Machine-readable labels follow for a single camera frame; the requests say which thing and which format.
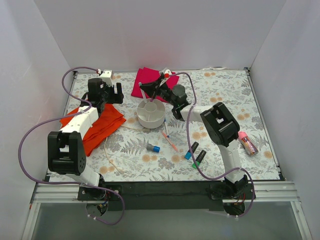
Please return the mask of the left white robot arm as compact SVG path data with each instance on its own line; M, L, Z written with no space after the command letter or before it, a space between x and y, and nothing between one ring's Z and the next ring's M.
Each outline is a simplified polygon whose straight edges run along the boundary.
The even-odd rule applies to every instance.
M122 104L122 84L107 83L106 78L88 80L88 91L80 98L76 115L59 131L47 137L48 168L51 172L67 175L76 182L91 185L89 194L95 200L106 196L106 187L101 184L101 175L87 165L83 138L105 111L105 104Z

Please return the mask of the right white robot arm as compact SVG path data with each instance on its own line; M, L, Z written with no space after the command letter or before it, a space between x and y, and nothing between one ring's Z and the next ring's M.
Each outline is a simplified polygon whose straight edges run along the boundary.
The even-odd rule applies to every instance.
M172 114L180 121L203 123L210 139L218 146L226 175L222 194L237 199L245 192L248 178L241 170L238 150L240 126L228 108L218 102L213 106L192 106L187 101L185 87L176 84L170 89L166 83L156 80L140 84L139 88L152 99L161 97L173 106Z

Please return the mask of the grey blue glue stick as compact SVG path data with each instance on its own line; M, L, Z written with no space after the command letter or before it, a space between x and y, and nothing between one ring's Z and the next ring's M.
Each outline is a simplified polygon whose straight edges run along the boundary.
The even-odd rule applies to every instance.
M154 152L154 153L159 153L160 152L160 147L152 145L150 143L147 144L146 149L148 151Z

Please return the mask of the white round organizer container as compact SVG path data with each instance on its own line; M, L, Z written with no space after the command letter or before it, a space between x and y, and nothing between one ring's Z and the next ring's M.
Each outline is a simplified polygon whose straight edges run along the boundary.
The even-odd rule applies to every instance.
M147 129L160 127L166 116L165 105L158 99L148 98L146 102L142 100L136 108L139 123Z

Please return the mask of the salmon pink pen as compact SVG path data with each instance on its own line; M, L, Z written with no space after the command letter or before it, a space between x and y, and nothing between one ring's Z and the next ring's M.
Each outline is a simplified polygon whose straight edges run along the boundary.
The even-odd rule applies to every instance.
M163 137L168 141L168 143L172 146L172 148L176 151L179 152L178 148L175 146L175 144L170 140L169 137L167 137L167 135L162 131L161 134L163 135Z

